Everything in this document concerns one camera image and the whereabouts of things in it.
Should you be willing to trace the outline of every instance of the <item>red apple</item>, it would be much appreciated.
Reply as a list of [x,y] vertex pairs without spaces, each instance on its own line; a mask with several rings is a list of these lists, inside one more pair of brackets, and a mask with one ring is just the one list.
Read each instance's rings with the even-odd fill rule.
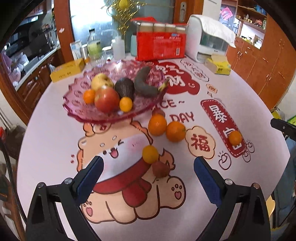
[[110,113],[119,106],[119,95],[111,87],[102,86],[96,91],[94,105],[103,113]]

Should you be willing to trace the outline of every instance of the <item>banana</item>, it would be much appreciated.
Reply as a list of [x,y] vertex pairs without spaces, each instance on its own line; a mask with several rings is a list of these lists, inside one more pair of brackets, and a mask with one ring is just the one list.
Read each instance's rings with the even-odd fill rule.
[[168,85],[167,80],[159,88],[148,85],[146,79],[150,70],[149,66],[140,69],[134,81],[135,90],[144,97],[155,97]]

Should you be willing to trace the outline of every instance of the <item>screw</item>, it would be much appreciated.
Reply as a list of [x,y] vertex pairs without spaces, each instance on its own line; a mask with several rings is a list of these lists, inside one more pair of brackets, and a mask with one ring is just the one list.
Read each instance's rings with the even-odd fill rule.
[[258,183],[253,183],[254,188],[259,189],[260,185]]
[[40,183],[37,184],[37,187],[38,188],[42,188],[43,186],[44,186],[44,183],[43,182],[40,182]]
[[69,178],[65,179],[64,183],[65,184],[70,184],[72,181],[73,181],[73,179],[69,177]]
[[233,181],[231,179],[225,179],[225,183],[227,185],[232,185],[233,184]]

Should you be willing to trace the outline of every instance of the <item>white bottle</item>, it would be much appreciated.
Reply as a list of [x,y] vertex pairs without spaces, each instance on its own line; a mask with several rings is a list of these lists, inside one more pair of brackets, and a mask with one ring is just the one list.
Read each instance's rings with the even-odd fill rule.
[[124,46],[124,40],[120,36],[115,37],[115,42],[112,43],[113,58],[115,61],[125,59],[126,50]]

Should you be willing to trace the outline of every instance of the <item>blue gripper pad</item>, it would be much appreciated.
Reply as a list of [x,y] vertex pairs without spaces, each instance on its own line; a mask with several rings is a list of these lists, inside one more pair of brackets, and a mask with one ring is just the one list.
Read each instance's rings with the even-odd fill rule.
[[193,164],[194,172],[199,179],[209,201],[219,207],[222,204],[220,198],[220,188],[202,162],[203,160],[200,157],[195,158]]
[[87,201],[97,180],[99,179],[99,177],[103,172],[103,169],[104,169],[103,158],[100,156],[95,156],[90,162],[90,164],[92,164],[93,161],[94,161],[94,164],[92,165],[90,170],[87,172],[87,174],[82,179],[79,186],[77,187],[77,191],[76,191],[77,196],[75,199],[77,206]]

